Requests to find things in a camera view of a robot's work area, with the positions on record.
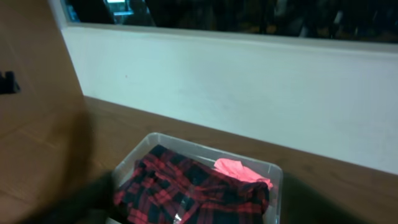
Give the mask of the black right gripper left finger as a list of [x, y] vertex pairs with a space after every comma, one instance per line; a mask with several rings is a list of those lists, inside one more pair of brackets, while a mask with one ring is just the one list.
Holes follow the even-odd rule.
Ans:
[[105, 224], [112, 208], [114, 176], [106, 172], [70, 196], [40, 209], [20, 224]]

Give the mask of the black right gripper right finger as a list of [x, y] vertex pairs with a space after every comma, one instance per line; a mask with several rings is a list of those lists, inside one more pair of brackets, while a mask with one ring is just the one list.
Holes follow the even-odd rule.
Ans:
[[371, 223], [371, 177], [343, 171], [284, 172], [282, 223]]

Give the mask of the pink garment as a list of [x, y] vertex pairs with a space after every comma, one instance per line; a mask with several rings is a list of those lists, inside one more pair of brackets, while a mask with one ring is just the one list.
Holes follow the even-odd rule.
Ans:
[[244, 166], [241, 161], [234, 161], [225, 158], [217, 159], [214, 163], [214, 170], [242, 182], [263, 182], [267, 184], [269, 190], [273, 188], [273, 184], [270, 179], [265, 178], [251, 170], [249, 167]]

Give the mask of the red black plaid shirt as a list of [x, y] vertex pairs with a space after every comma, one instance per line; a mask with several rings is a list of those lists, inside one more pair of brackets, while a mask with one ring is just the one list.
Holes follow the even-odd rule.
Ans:
[[262, 223], [269, 189], [158, 145], [136, 161], [114, 204], [128, 223]]

